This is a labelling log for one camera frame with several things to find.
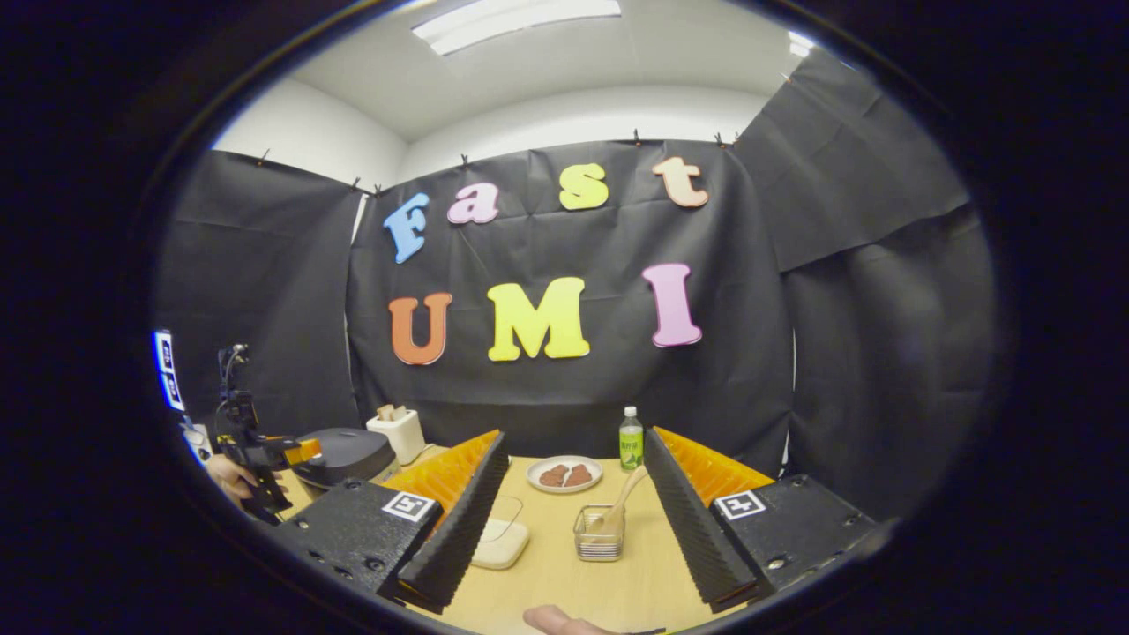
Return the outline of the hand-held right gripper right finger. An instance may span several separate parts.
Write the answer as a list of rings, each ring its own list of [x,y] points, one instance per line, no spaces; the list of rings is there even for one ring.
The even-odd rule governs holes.
[[[714,612],[800,586],[886,542],[876,521],[811,475],[774,480],[654,426],[645,466],[701,601]]]

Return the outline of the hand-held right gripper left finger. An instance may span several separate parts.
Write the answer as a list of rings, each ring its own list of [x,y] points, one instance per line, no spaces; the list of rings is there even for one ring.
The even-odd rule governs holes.
[[[487,430],[386,482],[347,479],[272,534],[359,594],[440,614],[467,574],[508,467],[504,430]]]

